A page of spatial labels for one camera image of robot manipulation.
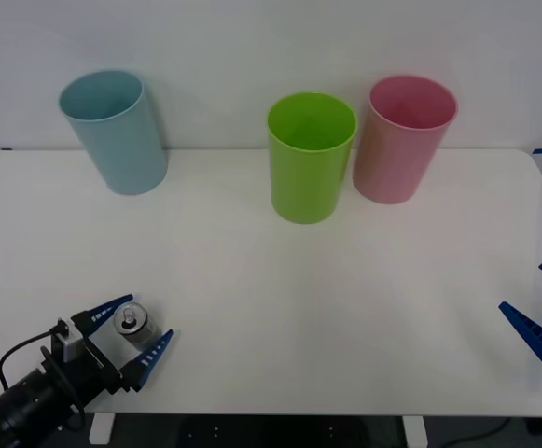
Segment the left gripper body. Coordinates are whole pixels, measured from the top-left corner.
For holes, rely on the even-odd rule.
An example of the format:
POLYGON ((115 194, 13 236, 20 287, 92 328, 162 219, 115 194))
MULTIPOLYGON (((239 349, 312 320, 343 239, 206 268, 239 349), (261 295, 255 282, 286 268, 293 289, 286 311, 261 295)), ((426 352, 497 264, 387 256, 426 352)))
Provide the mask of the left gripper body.
POLYGON ((57 335, 50 342, 50 349, 41 347, 42 365, 72 404, 87 406, 104 391, 110 395, 130 391, 121 372, 90 339, 65 344, 57 335))

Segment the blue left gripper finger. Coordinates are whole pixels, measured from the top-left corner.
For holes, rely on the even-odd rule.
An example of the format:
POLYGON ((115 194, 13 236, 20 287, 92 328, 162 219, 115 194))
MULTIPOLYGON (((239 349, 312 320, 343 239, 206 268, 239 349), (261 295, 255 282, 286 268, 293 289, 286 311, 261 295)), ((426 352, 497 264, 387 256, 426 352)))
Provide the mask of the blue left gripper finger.
POLYGON ((75 314, 71 317, 71 321, 82 335, 92 335, 114 314, 119 306, 132 300, 133 294, 127 294, 90 310, 75 314))
POLYGON ((146 350, 128 361, 120 369, 126 388, 139 392, 145 386, 150 373, 154 370, 173 336, 174 331, 169 329, 146 350))

